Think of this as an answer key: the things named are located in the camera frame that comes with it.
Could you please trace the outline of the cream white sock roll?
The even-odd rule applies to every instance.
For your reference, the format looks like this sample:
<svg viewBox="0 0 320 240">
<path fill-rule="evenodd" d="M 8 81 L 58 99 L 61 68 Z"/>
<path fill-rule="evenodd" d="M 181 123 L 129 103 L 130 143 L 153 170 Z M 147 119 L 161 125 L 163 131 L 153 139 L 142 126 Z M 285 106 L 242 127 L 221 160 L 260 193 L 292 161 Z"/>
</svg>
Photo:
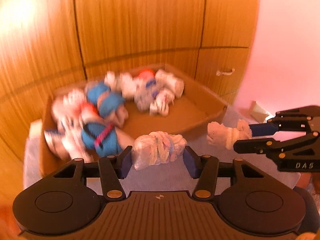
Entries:
<svg viewBox="0 0 320 240">
<path fill-rule="evenodd" d="M 226 127 L 218 122 L 210 122 L 207 125 L 207 141 L 210 145 L 220 145 L 232 150 L 237 140 L 248 139 L 252 139 L 252 130 L 246 120 L 239 119 L 235 128 Z"/>
</svg>

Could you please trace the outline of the white pastel fluffy sock roll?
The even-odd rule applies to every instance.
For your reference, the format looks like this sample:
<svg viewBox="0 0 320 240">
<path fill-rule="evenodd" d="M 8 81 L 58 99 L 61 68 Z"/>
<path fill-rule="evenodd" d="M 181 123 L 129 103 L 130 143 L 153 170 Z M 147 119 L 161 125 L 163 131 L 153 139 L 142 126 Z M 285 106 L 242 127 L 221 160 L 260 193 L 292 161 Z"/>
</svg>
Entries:
<svg viewBox="0 0 320 240">
<path fill-rule="evenodd" d="M 138 137 L 132 146 L 132 165 L 136 170 L 174 162 L 183 154 L 187 141 L 180 134 L 151 132 Z"/>
</svg>

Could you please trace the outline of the white sock roll red band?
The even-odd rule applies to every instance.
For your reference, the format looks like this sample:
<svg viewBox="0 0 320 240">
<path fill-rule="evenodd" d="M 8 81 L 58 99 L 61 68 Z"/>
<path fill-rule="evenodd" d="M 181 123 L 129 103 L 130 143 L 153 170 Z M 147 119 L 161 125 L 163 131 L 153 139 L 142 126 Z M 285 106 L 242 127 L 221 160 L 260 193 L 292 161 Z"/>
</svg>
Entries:
<svg viewBox="0 0 320 240">
<path fill-rule="evenodd" d="M 168 116 L 169 114 L 169 105 L 174 103 L 175 94 L 167 89 L 163 88 L 157 94 L 156 99 L 150 104 L 149 113 L 150 115 L 161 115 Z"/>
</svg>

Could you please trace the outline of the pink knit sock blue trim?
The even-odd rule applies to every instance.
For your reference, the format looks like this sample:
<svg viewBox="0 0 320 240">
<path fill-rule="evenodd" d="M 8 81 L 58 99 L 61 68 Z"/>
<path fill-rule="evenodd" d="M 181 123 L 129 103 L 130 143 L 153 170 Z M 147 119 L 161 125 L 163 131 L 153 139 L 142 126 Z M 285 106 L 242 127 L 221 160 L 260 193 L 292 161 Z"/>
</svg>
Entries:
<svg viewBox="0 0 320 240">
<path fill-rule="evenodd" d="M 135 141 L 130 135 L 122 130 L 128 117 L 129 113 L 127 109 L 124 105 L 121 105 L 105 118 L 105 120 L 113 123 L 116 127 L 117 140 L 122 149 L 125 149 L 127 146 L 132 146 Z"/>
</svg>

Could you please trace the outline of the orange sock ball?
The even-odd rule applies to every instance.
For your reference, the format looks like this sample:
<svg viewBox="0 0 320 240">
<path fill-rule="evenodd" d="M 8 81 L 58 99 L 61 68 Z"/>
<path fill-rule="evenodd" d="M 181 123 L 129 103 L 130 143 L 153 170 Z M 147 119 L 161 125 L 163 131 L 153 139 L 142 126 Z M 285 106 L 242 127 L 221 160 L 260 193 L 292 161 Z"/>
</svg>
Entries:
<svg viewBox="0 0 320 240">
<path fill-rule="evenodd" d="M 98 111 L 96 109 L 96 107 L 89 103 L 89 102 L 84 102 L 81 105 L 81 117 L 86 119 L 86 118 L 92 118 L 92 117 L 96 117 L 99 116 Z"/>
<path fill-rule="evenodd" d="M 148 81 L 155 78 L 155 72 L 151 69 L 144 69 L 138 74 L 138 78 Z"/>
</svg>

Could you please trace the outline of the blue pink striped sock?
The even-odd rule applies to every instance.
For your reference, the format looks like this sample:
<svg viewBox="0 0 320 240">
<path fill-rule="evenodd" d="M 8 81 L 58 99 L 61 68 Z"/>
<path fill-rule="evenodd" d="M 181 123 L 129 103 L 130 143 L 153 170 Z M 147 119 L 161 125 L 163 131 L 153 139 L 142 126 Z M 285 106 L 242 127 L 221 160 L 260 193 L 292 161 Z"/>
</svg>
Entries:
<svg viewBox="0 0 320 240">
<path fill-rule="evenodd" d="M 95 150 L 100 158 L 118 155 L 122 151 L 113 124 L 89 122 L 82 128 L 81 139 L 85 147 Z"/>
</svg>

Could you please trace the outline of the cardboard box tray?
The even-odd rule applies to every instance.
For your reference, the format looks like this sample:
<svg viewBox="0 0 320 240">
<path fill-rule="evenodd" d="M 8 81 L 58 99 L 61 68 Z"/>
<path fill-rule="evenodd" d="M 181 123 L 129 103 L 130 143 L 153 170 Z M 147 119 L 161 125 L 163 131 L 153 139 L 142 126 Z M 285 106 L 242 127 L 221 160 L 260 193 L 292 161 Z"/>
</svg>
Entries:
<svg viewBox="0 0 320 240">
<path fill-rule="evenodd" d="M 220 99 L 210 89 L 187 76 L 184 72 L 168 64 L 152 64 L 129 71 L 133 76 L 139 74 L 144 68 L 153 70 L 163 69 L 174 74 L 184 81 L 185 87 L 181 98 L 174 100 L 174 105 L 169 108 L 167 117 L 151 116 L 149 113 L 140 112 L 133 101 L 126 101 L 125 107 L 129 112 L 129 118 L 125 121 L 122 131 L 136 139 L 140 135 L 149 134 L 153 131 L 163 131 L 169 134 L 181 134 L 187 141 L 192 140 L 207 130 L 207 124 L 211 121 L 222 122 L 227 110 L 227 103 Z M 57 128 L 52 118 L 51 108 L 53 100 L 60 95 L 66 94 L 73 88 L 84 88 L 85 85 L 95 81 L 82 80 L 70 85 L 60 86 L 49 94 L 42 117 L 42 131 L 39 146 L 39 171 L 46 176 L 63 164 L 70 161 L 56 157 L 47 146 L 44 138 L 45 129 Z"/>
</svg>

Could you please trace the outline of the pink fluffy sock with eyes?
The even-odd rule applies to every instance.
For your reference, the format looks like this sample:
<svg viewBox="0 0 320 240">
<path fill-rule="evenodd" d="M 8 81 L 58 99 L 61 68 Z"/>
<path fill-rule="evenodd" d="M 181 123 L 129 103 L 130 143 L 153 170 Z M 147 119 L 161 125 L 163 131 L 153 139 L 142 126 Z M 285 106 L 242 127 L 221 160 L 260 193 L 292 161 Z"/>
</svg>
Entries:
<svg viewBox="0 0 320 240">
<path fill-rule="evenodd" d="M 85 93 L 81 89 L 73 89 L 65 95 L 58 96 L 52 103 L 53 120 L 58 122 L 64 117 L 78 118 L 81 106 L 86 101 Z"/>
</svg>

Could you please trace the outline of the bright blue sock ball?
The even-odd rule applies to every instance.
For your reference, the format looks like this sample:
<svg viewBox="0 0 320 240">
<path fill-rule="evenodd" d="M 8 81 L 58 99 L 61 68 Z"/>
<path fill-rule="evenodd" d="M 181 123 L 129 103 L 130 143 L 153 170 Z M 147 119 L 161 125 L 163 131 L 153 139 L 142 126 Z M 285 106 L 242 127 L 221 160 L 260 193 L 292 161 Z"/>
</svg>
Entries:
<svg viewBox="0 0 320 240">
<path fill-rule="evenodd" d="M 125 99 L 103 82 L 99 82 L 87 90 L 87 101 L 95 105 L 99 115 L 105 118 L 123 106 Z"/>
</svg>

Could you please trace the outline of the white sock with blue patch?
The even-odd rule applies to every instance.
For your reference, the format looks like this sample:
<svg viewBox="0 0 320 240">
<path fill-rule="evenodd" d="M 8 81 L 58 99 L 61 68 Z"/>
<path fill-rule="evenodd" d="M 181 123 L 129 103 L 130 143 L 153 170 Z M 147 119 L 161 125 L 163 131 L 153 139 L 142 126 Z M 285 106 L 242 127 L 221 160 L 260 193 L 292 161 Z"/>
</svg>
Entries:
<svg viewBox="0 0 320 240">
<path fill-rule="evenodd" d="M 139 111 L 147 111 L 150 105 L 156 99 L 161 85 L 157 83 L 156 79 L 150 79 L 145 84 L 142 84 L 135 93 L 134 102 Z"/>
</svg>

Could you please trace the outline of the white light-blue fluffy sock roll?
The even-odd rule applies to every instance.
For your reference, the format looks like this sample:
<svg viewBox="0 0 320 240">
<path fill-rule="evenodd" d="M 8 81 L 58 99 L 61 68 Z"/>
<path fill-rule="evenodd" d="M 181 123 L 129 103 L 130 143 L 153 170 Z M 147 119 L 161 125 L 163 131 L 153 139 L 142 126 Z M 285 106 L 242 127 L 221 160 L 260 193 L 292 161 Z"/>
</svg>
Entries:
<svg viewBox="0 0 320 240">
<path fill-rule="evenodd" d="M 120 73 L 116 75 L 113 71 L 108 71 L 104 78 L 104 84 L 110 87 L 113 92 L 120 93 L 123 98 L 132 100 L 137 91 L 137 83 L 130 73 Z"/>
</svg>

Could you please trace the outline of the white grey patterned sock roll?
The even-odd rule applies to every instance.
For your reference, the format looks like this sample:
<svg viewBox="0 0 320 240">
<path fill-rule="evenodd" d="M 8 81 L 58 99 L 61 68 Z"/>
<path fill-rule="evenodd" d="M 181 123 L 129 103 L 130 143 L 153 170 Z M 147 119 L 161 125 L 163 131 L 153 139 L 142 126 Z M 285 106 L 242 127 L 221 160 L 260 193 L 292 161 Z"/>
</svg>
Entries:
<svg viewBox="0 0 320 240">
<path fill-rule="evenodd" d="M 159 81 L 165 88 L 171 90 L 177 98 L 180 98 L 184 91 L 184 81 L 174 74 L 159 69 L 155 74 L 156 81 Z"/>
</svg>

